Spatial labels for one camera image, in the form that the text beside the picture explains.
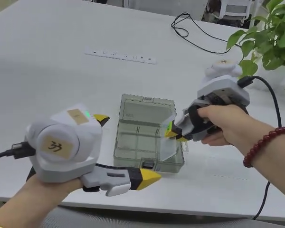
power strip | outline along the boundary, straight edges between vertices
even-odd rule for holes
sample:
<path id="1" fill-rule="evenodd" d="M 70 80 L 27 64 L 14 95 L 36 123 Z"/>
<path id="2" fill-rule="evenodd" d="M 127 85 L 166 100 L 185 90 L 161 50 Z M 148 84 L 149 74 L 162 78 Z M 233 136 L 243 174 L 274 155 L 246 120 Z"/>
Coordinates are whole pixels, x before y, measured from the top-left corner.
<path id="1" fill-rule="evenodd" d="M 85 49 L 86 55 L 91 56 L 99 56 L 99 57 L 107 57 L 107 58 L 116 58 L 116 59 L 122 59 L 127 61 L 133 61 L 133 62 L 140 62 L 140 63 L 149 63 L 149 64 L 157 64 L 155 58 L 141 56 L 141 55 L 129 55 L 129 54 L 121 54 L 118 52 L 112 52 L 112 51 L 106 51 L 106 50 L 94 50 L 89 47 Z"/>

hand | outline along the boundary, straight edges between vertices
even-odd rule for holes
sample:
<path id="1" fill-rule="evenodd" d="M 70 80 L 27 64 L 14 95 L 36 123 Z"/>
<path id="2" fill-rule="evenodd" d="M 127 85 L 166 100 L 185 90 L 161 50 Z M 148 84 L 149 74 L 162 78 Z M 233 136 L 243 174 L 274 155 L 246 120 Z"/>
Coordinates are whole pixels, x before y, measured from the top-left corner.
<path id="1" fill-rule="evenodd" d="M 256 138 L 260 139 L 273 129 L 269 125 L 253 119 L 235 105 L 211 105 L 198 109 L 198 113 L 200 117 L 210 119 L 213 124 L 222 129 L 221 132 L 202 140 L 203 144 L 210 146 L 232 144 L 240 151 L 249 150 Z"/>
<path id="2" fill-rule="evenodd" d="M 45 200 L 59 204 L 71 192 L 82 188 L 80 179 L 70 180 L 65 183 L 44 183 L 36 175 L 32 176 L 17 194 L 35 194 L 45 197 Z"/>

green led light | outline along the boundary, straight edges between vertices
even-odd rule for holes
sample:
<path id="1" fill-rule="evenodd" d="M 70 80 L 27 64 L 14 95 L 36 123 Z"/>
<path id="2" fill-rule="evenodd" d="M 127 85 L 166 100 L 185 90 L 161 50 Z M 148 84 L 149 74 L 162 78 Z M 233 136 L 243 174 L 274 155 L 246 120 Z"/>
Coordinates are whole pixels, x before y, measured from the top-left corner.
<path id="1" fill-rule="evenodd" d="M 89 111 L 86 111 L 86 112 L 85 112 L 85 115 L 86 115 L 87 117 L 91 117 L 91 114 L 89 113 Z"/>

paper label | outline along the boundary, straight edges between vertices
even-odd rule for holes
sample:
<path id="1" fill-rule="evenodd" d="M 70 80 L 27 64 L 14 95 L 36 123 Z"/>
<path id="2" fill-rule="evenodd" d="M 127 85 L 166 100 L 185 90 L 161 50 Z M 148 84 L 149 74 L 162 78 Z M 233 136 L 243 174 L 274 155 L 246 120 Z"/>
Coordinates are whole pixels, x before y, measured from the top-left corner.
<path id="1" fill-rule="evenodd" d="M 59 157 L 69 159 L 72 153 L 73 144 L 47 135 L 42 142 L 41 150 L 50 154 L 55 154 Z"/>
<path id="2" fill-rule="evenodd" d="M 87 117 L 79 109 L 68 110 L 68 114 L 75 120 L 77 125 L 89 122 Z"/>

table surface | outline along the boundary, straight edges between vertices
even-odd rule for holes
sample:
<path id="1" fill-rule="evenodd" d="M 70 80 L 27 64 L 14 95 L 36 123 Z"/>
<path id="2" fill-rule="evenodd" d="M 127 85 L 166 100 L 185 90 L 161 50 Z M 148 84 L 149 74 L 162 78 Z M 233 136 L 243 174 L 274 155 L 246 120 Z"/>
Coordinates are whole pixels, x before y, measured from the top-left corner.
<path id="1" fill-rule="evenodd" d="M 99 163 L 112 165 L 122 94 L 172 99 L 177 112 L 196 98 L 204 69 L 213 62 L 241 59 L 239 48 L 210 54 L 188 44 L 170 28 L 173 17 L 80 0 L 20 0 L 0 13 L 0 152 L 23 140 L 32 121 L 84 102 L 107 114 Z M 198 22 L 227 39 L 236 28 Z M 210 50 L 226 44 L 207 37 L 190 21 L 189 39 Z M 157 59 L 157 65 L 84 55 L 85 46 Z M 276 125 L 272 98 L 249 91 L 250 114 Z M 279 97 L 285 125 L 285 96 Z M 106 197 L 104 192 L 70 194 L 64 205 L 227 217 L 253 216 L 266 180 L 242 165 L 231 146 L 211 148 L 189 142 L 178 174 L 163 174 L 142 191 Z M 0 159 L 0 200 L 24 184 L 28 159 Z M 263 219 L 285 220 L 285 196 L 269 189 Z"/>

